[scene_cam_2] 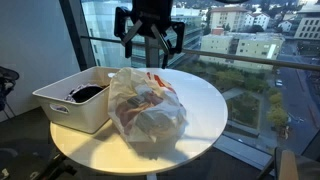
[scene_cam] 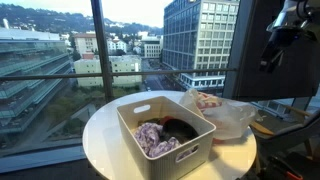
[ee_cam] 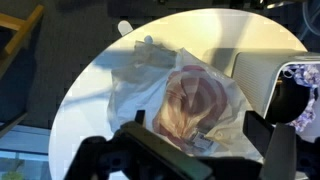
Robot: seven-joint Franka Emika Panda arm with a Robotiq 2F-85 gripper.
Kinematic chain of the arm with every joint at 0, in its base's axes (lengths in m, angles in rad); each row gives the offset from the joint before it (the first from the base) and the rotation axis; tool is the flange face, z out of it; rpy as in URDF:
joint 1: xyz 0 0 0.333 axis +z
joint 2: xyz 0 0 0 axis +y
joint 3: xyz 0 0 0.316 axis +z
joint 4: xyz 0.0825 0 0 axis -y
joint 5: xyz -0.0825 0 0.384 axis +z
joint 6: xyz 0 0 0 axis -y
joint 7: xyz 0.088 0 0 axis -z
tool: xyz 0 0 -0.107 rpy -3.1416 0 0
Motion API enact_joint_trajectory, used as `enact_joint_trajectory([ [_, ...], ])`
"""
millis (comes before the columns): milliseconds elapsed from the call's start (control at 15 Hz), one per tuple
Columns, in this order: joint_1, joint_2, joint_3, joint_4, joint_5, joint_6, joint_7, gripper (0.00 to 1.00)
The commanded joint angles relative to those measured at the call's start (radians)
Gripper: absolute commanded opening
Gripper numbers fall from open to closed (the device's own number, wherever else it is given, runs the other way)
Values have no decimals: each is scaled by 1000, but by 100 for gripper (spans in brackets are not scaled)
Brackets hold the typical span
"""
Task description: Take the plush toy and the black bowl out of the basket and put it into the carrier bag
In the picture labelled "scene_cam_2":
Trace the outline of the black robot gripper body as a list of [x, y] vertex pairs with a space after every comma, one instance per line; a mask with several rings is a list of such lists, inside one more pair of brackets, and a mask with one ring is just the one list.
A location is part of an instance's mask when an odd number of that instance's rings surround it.
[[[166, 54], [182, 51], [185, 23], [171, 19], [173, 0], [132, 0], [132, 9], [117, 7], [115, 10], [114, 35], [122, 45], [140, 36], [157, 39]], [[177, 35], [176, 46], [166, 40], [166, 31], [172, 28]]]

